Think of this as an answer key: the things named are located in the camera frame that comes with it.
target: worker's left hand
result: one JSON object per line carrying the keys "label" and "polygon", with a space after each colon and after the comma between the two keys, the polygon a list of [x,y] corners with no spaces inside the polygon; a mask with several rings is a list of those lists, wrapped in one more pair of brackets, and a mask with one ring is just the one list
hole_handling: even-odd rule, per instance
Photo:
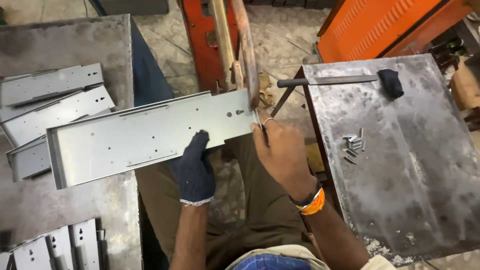
{"label": "worker's left hand", "polygon": [[200,130],[185,148],[183,156],[167,161],[180,189],[180,202],[200,206],[210,202],[215,193],[215,177],[206,151],[210,138]]}

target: orange machine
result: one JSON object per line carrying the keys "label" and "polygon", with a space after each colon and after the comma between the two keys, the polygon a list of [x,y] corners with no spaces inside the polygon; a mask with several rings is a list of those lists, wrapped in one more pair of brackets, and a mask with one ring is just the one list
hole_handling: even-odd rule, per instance
{"label": "orange machine", "polygon": [[412,55],[472,8],[464,0],[339,0],[322,29],[323,62]]}

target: work glove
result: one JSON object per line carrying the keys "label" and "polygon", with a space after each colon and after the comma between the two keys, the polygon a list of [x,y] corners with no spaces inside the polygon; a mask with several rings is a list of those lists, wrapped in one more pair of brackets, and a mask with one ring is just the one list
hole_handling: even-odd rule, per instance
{"label": "work glove", "polygon": [[200,206],[210,202],[215,193],[215,177],[206,151],[210,138],[200,130],[185,148],[183,156],[167,161],[180,189],[180,202]]}

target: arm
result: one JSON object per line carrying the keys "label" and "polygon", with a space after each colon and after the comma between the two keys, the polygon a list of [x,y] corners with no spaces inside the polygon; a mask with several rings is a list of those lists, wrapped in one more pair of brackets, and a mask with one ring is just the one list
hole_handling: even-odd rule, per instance
{"label": "arm", "polygon": [[[270,117],[263,110],[259,110],[259,115],[261,123]],[[268,173],[296,201],[315,194],[317,180],[308,169],[300,131],[275,120],[265,122],[264,129],[268,142],[260,127],[252,124],[258,158]],[[328,202],[322,210],[306,218],[331,269],[359,270],[368,262],[370,255]]]}
{"label": "arm", "polygon": [[208,133],[201,130],[185,148],[182,157],[168,161],[182,202],[171,270],[205,269],[208,208],[216,185],[205,151],[208,141]]}
{"label": "arm", "polygon": [[175,239],[171,270],[205,269],[205,236],[209,203],[183,205]]}

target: metal worktable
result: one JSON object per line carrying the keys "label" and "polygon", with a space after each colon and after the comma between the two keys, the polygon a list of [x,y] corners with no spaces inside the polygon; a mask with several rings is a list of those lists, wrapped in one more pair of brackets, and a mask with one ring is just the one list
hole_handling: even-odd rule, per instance
{"label": "metal worktable", "polygon": [[[101,62],[116,108],[133,107],[129,15],[0,27],[0,76]],[[133,171],[57,190],[52,174],[12,181],[0,135],[0,232],[10,244],[70,223],[100,218],[112,270],[142,269],[139,200]]]}
{"label": "metal worktable", "polygon": [[[338,207],[372,254],[396,266],[480,247],[480,155],[430,54],[304,65],[306,78],[399,72],[405,95],[379,81],[305,87]],[[364,128],[353,160],[343,134]]]}

